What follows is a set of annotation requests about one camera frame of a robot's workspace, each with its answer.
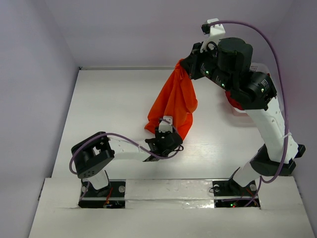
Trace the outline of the orange t shirt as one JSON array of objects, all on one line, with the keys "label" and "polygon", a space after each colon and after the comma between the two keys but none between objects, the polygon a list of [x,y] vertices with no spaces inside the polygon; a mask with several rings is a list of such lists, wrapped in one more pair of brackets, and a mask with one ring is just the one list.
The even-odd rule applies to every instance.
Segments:
[{"label": "orange t shirt", "polygon": [[145,129],[154,133],[159,119],[171,116],[179,135],[185,139],[193,124],[193,113],[197,106],[192,80],[178,62],[149,111]]}]

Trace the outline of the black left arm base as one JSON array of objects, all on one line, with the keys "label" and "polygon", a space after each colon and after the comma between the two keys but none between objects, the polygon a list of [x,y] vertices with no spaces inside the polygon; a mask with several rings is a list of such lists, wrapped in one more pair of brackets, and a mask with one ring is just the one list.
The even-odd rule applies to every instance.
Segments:
[{"label": "black left arm base", "polygon": [[82,182],[81,193],[78,202],[80,208],[125,208],[126,180],[110,180],[110,185],[100,190],[88,182]]}]

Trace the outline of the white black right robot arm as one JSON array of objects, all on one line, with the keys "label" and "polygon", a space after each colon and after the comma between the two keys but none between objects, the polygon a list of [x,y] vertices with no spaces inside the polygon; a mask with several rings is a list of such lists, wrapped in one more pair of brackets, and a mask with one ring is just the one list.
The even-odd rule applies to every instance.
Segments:
[{"label": "white black right robot arm", "polygon": [[297,144],[285,129],[277,90],[271,77],[250,69],[253,47],[239,38],[210,41],[213,49],[202,49],[195,43],[180,65],[190,79],[208,78],[229,94],[256,125],[264,144],[243,167],[225,181],[213,183],[220,196],[241,196],[260,176],[289,176],[302,157],[305,146]]}]

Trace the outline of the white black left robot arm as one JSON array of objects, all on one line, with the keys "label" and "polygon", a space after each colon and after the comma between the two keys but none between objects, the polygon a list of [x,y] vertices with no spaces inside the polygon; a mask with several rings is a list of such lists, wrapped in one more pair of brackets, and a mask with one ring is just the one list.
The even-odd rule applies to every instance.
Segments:
[{"label": "white black left robot arm", "polygon": [[173,132],[158,132],[154,138],[145,139],[147,147],[116,133],[97,132],[71,148],[69,170],[81,180],[86,194],[107,196],[113,186],[106,166],[113,160],[156,162],[173,158],[183,150],[183,139]]}]

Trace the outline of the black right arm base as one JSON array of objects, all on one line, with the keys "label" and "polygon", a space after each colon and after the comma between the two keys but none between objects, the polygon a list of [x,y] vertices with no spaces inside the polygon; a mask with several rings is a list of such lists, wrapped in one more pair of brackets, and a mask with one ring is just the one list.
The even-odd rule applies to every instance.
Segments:
[{"label": "black right arm base", "polygon": [[241,187],[230,178],[228,180],[213,180],[209,192],[213,194],[215,208],[260,207],[257,196],[250,202],[257,189],[254,180],[245,187]]}]

